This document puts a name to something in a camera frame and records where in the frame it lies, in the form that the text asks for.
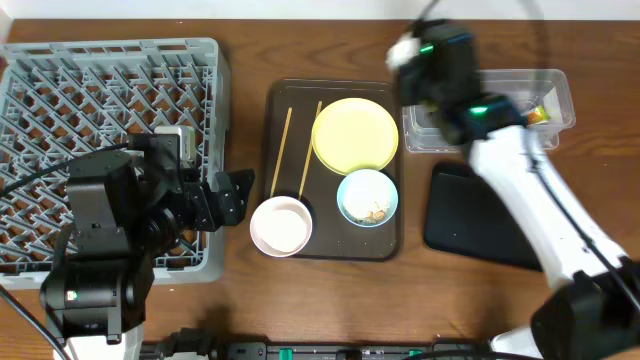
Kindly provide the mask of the snack wrapper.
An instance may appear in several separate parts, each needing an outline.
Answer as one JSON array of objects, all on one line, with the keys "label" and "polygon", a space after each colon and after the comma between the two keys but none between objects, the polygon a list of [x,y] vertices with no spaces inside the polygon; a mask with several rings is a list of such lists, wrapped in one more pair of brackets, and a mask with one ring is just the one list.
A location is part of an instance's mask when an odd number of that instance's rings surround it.
[{"label": "snack wrapper", "polygon": [[538,105],[535,108],[525,113],[529,125],[540,125],[548,123],[551,119],[543,105]]}]

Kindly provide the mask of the light blue bowl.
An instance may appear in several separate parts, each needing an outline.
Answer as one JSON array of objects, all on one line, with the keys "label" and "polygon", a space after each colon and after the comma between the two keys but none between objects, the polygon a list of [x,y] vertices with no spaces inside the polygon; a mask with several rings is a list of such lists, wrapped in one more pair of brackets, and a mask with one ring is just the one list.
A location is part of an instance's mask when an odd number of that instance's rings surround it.
[{"label": "light blue bowl", "polygon": [[395,214],[399,194],[381,171],[362,169],[346,176],[337,190],[337,206],[345,219],[364,228],[377,227]]}]

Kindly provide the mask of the food scraps rice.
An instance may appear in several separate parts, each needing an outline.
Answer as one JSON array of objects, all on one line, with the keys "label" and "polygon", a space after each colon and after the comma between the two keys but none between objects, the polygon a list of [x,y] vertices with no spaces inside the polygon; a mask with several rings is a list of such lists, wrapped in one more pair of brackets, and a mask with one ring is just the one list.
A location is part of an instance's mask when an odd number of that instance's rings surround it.
[{"label": "food scraps rice", "polygon": [[370,176],[354,177],[346,188],[343,206],[358,223],[380,223],[389,210],[391,192],[385,180]]}]

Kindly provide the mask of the white napkin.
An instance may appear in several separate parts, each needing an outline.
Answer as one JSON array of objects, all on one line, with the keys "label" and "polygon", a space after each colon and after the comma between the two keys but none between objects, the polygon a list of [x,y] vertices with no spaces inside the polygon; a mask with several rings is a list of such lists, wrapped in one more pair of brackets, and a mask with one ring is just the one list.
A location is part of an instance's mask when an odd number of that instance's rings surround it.
[{"label": "white napkin", "polygon": [[390,72],[397,71],[416,57],[420,49],[420,40],[407,32],[390,47],[386,54],[386,66]]}]

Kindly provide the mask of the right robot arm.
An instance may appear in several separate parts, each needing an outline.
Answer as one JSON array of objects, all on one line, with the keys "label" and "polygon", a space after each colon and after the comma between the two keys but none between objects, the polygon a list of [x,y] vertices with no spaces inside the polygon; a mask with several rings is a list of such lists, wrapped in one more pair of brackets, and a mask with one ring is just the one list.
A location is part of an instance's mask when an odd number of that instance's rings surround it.
[{"label": "right robot arm", "polygon": [[428,110],[529,241],[551,288],[480,359],[604,359],[639,343],[639,264],[591,218],[509,98],[485,91],[464,27],[420,17],[392,46],[400,102]]}]

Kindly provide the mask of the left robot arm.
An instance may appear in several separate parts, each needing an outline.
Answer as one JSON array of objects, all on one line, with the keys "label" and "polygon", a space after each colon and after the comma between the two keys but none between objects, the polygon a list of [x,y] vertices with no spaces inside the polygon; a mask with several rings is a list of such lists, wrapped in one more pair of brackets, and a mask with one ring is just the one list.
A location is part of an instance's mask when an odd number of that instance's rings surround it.
[{"label": "left robot arm", "polygon": [[73,340],[89,337],[125,353],[125,335],[146,320],[155,258],[186,231],[241,223],[255,173],[218,172],[212,189],[182,169],[173,150],[146,150],[139,159],[97,152],[72,161],[69,172],[74,221],[60,232],[41,285],[46,328],[62,358],[78,358]]}]

